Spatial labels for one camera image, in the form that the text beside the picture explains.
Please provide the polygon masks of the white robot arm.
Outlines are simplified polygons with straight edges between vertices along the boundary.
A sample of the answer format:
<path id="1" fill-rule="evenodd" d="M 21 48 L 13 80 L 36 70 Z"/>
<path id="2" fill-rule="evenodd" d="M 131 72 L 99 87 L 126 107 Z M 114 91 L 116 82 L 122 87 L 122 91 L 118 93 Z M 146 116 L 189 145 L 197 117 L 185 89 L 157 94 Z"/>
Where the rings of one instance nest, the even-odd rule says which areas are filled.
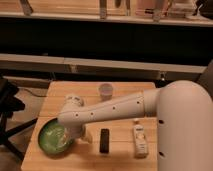
<path id="1" fill-rule="evenodd" d="M 199 84 L 179 80 L 99 104 L 69 96 L 58 121 L 81 138 L 88 123 L 130 118 L 157 119 L 157 171 L 213 171 L 213 99 Z"/>

